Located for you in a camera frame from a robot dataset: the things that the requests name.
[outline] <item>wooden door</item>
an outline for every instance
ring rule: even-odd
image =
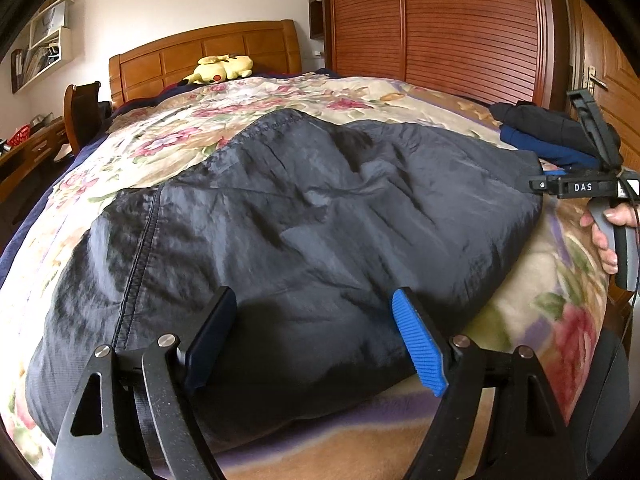
[[[611,33],[584,0],[569,0],[572,11],[574,88],[586,88],[589,68],[605,86],[595,83],[593,97],[607,122],[620,134],[625,165],[640,171],[640,78]]]

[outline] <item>folded clothes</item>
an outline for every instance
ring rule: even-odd
[[[561,168],[599,168],[600,163],[597,158],[586,153],[572,150],[564,146],[558,146],[551,142],[544,142],[533,136],[502,124],[500,126],[500,140],[506,142],[519,150],[529,150],[535,152],[539,158],[544,158]]]
[[[584,133],[582,125],[564,112],[546,110],[526,101],[518,101],[516,105],[496,103],[489,106],[489,111],[496,121],[538,140],[598,156],[598,150]],[[609,129],[619,148],[620,136],[610,124]]]

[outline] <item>wooden headboard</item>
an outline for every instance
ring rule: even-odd
[[[225,23],[174,34],[111,57],[111,100],[120,106],[158,95],[192,73],[201,57],[223,54],[251,56],[254,73],[302,71],[292,20]]]

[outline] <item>door handle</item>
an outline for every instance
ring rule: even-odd
[[[589,71],[587,73],[587,90],[591,92],[591,95],[593,95],[593,92],[596,89],[596,85],[604,88],[607,91],[609,90],[607,84],[602,79],[596,77],[596,67],[592,65],[589,67]]]

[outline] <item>black cloth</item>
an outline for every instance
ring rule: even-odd
[[[268,114],[94,221],[28,368],[30,413],[55,441],[98,344],[145,347],[220,285],[238,318],[192,399],[213,450],[353,406],[415,372],[393,291],[459,332],[529,238],[542,199],[514,187],[541,172],[531,152],[440,128]]]
[[[608,455],[629,420],[629,368],[620,338],[603,329],[589,376],[569,421],[578,478],[587,479]]]
[[[564,112],[546,110],[528,101],[495,103],[489,111],[496,121],[529,134],[536,139],[571,148],[598,157],[598,150],[584,132],[582,125]],[[620,148],[620,136],[609,124],[614,142]]]

